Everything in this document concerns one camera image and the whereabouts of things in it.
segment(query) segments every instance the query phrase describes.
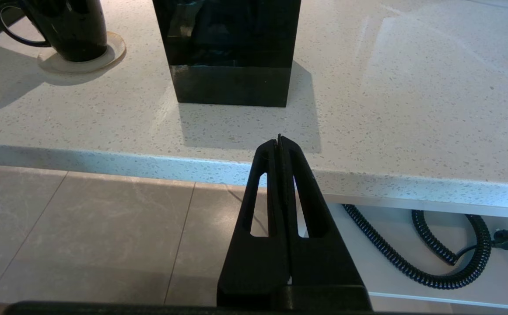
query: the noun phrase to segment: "tile grout line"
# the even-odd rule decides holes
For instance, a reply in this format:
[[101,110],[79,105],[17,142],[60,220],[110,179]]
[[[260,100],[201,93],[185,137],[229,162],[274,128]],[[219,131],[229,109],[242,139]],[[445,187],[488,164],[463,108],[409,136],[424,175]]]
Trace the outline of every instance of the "tile grout line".
[[168,290],[170,290],[170,283],[172,282],[172,275],[174,274],[174,268],[176,267],[176,259],[178,259],[178,252],[180,251],[180,245],[182,244],[184,229],[186,228],[186,222],[188,221],[189,208],[192,206],[193,193],[196,191],[196,184],[197,182],[193,182],[192,195],[189,197],[188,211],[186,211],[186,218],[184,219],[184,225],[182,225],[182,233],[180,233],[180,241],[178,241],[176,255],[174,256],[174,264],[172,264],[172,271],[170,271],[170,278],[168,279],[168,286],[166,286],[166,293],[164,294],[164,301],[162,302],[162,305],[166,304],[166,299],[168,298]]
[[42,217],[42,214],[44,214],[44,212],[46,211],[46,209],[48,209],[48,206],[50,204],[50,202],[52,201],[52,199],[54,198],[54,196],[56,195],[56,192],[60,189],[61,187],[61,184],[63,184],[63,181],[65,181],[65,179],[67,178],[67,175],[69,174],[69,171],[65,173],[65,176],[61,179],[61,182],[60,184],[57,186],[56,190],[53,192],[52,194],[52,197],[50,197],[50,199],[48,200],[48,203],[46,203],[46,206],[44,207],[44,210],[42,210],[42,213],[40,213],[40,215],[38,216],[38,218],[36,219],[36,221],[34,221],[34,224],[32,225],[32,227],[30,228],[30,231],[28,231],[28,233],[26,233],[26,237],[24,238],[24,240],[22,241],[21,245],[18,247],[18,249],[16,250],[16,253],[14,253],[14,256],[12,257],[11,261],[7,264],[7,267],[5,268],[5,270],[3,271],[3,273],[0,275],[0,281],[1,279],[3,279],[3,276],[5,273],[7,273],[7,270],[8,268],[11,266],[13,260],[16,258],[16,255],[18,255],[18,252],[20,251],[20,249],[22,248],[22,246],[24,245],[24,243],[26,242],[26,240],[28,239],[28,236],[30,235],[30,233],[32,233],[32,230],[34,230],[34,227],[36,226],[36,224],[38,223],[38,221],[40,220],[40,218]]

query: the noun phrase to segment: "speckled countertop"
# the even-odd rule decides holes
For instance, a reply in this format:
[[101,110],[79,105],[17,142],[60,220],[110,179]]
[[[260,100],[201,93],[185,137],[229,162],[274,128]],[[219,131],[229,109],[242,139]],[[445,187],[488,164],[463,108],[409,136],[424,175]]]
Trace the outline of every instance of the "speckled countertop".
[[0,34],[0,164],[245,184],[282,133],[336,199],[508,208],[508,1],[303,0],[284,109],[178,104],[152,2],[102,6],[127,45],[106,72]]

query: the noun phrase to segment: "black mug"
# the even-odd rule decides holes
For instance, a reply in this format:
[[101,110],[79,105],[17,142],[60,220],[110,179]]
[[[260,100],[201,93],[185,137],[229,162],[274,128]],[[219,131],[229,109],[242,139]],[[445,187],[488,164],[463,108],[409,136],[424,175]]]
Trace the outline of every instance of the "black mug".
[[[11,32],[1,13],[20,8],[45,41],[34,42]],[[102,56],[106,46],[106,24],[100,0],[5,0],[0,2],[0,26],[22,44],[53,47],[65,60],[84,62]]]

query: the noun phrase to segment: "cable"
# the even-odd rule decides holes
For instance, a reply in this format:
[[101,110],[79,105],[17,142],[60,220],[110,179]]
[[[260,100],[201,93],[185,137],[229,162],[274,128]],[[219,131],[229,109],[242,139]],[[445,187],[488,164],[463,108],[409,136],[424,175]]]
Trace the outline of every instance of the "cable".
[[[404,275],[412,280],[433,287],[435,289],[458,289],[465,287],[477,279],[487,264],[491,253],[492,242],[489,235],[489,230],[485,225],[483,219],[478,215],[468,215],[469,222],[472,224],[476,234],[477,245],[473,253],[472,259],[464,267],[464,269],[453,273],[451,275],[432,275],[424,271],[420,271],[408,261],[406,261],[398,252],[396,252],[390,244],[372,227],[372,225],[363,217],[354,205],[343,205],[348,215],[353,219],[355,224],[361,231],[368,237],[374,246]],[[466,252],[472,248],[468,247],[458,254],[452,253],[446,246],[442,245],[432,232],[427,227],[424,221],[423,211],[412,210],[412,219],[417,232],[427,246],[434,251],[443,261],[450,265],[456,264],[456,261]]]

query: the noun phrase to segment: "mug handle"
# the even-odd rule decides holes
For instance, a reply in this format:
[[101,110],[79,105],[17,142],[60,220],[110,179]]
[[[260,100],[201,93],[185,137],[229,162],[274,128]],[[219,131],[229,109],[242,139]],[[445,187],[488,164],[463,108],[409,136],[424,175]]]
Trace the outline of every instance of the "mug handle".
[[34,40],[27,40],[25,38],[18,36],[15,33],[11,32],[8,29],[7,24],[5,24],[5,22],[3,22],[3,17],[1,15],[3,13],[3,10],[5,10],[6,8],[10,8],[10,7],[21,9],[18,6],[16,1],[6,0],[6,1],[0,2],[0,26],[1,26],[1,28],[3,28],[3,31],[7,33],[7,35],[9,35],[11,38],[16,40],[17,42],[21,42],[22,44],[29,45],[29,46],[34,46],[34,47],[51,47],[52,46],[47,40],[44,40],[43,42],[34,42]]

